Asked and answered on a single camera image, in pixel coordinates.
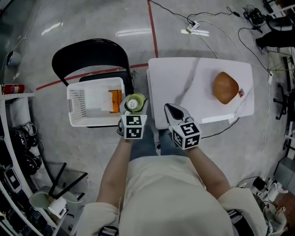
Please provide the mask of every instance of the table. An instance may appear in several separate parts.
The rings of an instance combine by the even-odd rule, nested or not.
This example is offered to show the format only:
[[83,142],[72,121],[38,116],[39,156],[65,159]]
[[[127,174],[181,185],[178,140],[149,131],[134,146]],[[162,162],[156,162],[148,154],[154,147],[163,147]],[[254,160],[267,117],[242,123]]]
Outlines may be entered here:
[[[226,72],[243,89],[227,105],[212,94],[212,83]],[[154,58],[148,62],[147,82],[152,117],[156,128],[167,129],[166,103],[188,110],[198,123],[235,119],[254,113],[254,87],[251,65],[243,62],[210,58]]]

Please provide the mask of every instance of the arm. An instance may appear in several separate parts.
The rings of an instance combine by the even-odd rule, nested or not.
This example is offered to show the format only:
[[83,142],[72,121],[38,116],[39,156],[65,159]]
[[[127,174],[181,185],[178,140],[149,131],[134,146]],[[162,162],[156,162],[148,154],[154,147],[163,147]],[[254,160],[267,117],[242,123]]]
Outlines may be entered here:
[[119,209],[123,202],[132,141],[120,139],[119,144],[106,166],[96,202],[106,202]]
[[218,199],[231,189],[224,173],[198,147],[186,150],[207,191]]

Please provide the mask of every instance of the wheel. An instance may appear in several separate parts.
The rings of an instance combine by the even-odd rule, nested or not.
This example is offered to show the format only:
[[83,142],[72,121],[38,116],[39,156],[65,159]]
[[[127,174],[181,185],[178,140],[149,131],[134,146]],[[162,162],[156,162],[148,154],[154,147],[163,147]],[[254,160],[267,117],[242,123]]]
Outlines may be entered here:
[[283,145],[283,151],[285,151],[285,149],[288,147],[288,143],[289,143],[289,140],[286,139]]

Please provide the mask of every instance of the gray floor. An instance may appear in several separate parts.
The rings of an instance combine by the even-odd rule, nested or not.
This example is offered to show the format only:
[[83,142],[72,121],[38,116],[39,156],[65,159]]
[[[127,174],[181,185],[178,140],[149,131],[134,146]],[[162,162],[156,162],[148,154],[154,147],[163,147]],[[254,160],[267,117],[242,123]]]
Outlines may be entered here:
[[[9,10],[12,11],[19,2],[15,0]],[[185,16],[194,12],[224,12],[227,6],[242,14],[242,7],[247,4],[255,5],[264,11],[262,2],[254,0],[157,0],[157,2]],[[180,33],[181,29],[187,27],[184,18],[174,16],[153,3],[151,9],[159,57],[214,58],[200,36]],[[250,27],[246,20],[226,15],[200,15],[192,19],[205,20],[217,25],[230,35],[249,61],[254,64],[259,63],[238,39],[238,30],[241,27]],[[45,29],[58,23],[60,26],[41,35]],[[151,33],[117,37],[117,32],[121,30],[151,29],[146,0],[41,0],[33,5],[24,25],[22,35],[28,31],[28,42],[23,41],[19,47],[23,61],[18,69],[20,75],[17,80],[33,91],[58,80],[51,67],[53,55],[62,47],[78,41],[91,38],[110,39],[125,49],[130,65],[144,64],[155,57]],[[199,29],[210,32],[210,37],[206,37],[206,41],[219,58],[245,62],[234,44],[220,30],[207,23],[202,23]],[[268,27],[264,26],[263,31],[268,32]],[[261,34],[244,29],[240,35],[245,44],[267,66],[267,54],[260,55],[253,42],[253,39]],[[270,65],[278,63],[280,63],[279,56],[271,54]],[[147,67],[135,68],[137,72],[135,86],[136,92],[148,95],[146,69]],[[99,70],[97,67],[86,68],[76,74],[97,70]],[[272,98],[279,95],[277,83],[284,84],[285,75],[276,74],[269,95],[266,71],[256,66],[252,66],[252,70],[255,93],[254,115],[240,118],[228,131],[205,139],[201,143],[202,150],[214,160],[232,185],[245,177],[271,175],[276,163],[283,157],[286,118],[280,121],[275,119],[280,107],[272,102]],[[13,77],[7,71],[5,75],[6,81]],[[269,97],[271,102],[268,120]],[[68,117],[66,87],[61,83],[37,90],[31,106],[44,145],[45,160],[55,163],[67,162],[68,167],[73,170],[88,172],[90,191],[85,202],[94,201],[104,168],[120,139],[116,133],[117,129],[72,127]],[[228,126],[226,121],[221,121],[202,124],[201,128],[203,134],[207,136]]]

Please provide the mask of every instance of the laundry basket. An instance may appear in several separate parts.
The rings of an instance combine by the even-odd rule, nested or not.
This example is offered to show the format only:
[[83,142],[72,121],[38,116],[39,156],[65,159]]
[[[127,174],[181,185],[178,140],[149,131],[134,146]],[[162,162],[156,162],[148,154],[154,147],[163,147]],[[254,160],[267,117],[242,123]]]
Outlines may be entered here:
[[103,78],[89,80],[67,86],[69,101],[69,118],[72,126],[115,126],[120,120],[119,113],[112,111],[112,94],[110,90],[125,89],[122,78]]

